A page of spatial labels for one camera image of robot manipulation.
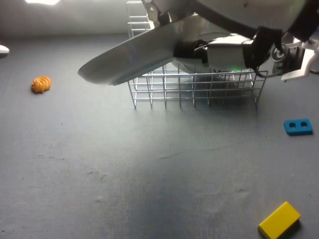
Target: bright light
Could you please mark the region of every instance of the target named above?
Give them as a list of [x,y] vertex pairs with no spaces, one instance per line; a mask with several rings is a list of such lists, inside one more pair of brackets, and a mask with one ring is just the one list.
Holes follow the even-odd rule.
[[27,3],[41,3],[46,5],[55,5],[60,0],[25,0]]

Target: metal wire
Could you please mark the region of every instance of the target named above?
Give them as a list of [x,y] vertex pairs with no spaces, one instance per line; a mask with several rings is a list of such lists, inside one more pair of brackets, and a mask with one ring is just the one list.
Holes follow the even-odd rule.
[[[129,37],[134,37],[151,26],[142,1],[130,1],[127,3],[129,15]],[[196,106],[197,100],[207,100],[209,106],[212,102],[224,102],[226,99],[252,98],[257,105],[266,79],[258,77],[252,69],[241,72],[198,74],[193,68],[193,73],[181,71],[180,64],[174,67],[167,64],[148,74],[135,78],[128,82],[132,102],[137,107],[139,101],[149,101],[151,108],[154,101],[178,100],[182,102],[192,100]],[[268,71],[260,71],[265,76]]]

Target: blue plastic block with holes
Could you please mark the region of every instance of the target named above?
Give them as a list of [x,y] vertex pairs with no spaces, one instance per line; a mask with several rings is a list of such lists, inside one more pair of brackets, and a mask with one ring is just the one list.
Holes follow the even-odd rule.
[[313,133],[313,127],[309,119],[295,119],[284,122],[284,127],[288,135],[306,135]]

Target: hole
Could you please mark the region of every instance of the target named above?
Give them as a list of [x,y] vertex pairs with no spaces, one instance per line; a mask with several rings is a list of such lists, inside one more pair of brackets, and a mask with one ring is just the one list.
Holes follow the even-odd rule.
[[289,124],[289,127],[290,127],[290,128],[296,128],[296,124],[295,124],[295,123],[290,123],[290,124]]
[[303,128],[307,128],[307,127],[308,127],[308,124],[307,124],[306,122],[301,122],[301,126],[302,126]]

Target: orange cookie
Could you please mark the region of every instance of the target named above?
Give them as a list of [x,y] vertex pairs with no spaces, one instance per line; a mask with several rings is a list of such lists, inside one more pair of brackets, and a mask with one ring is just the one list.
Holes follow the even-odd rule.
[[46,77],[46,76],[40,76],[34,79],[34,81],[32,82],[32,92],[35,94],[43,94],[45,91],[50,90],[51,87],[51,80],[50,78]]

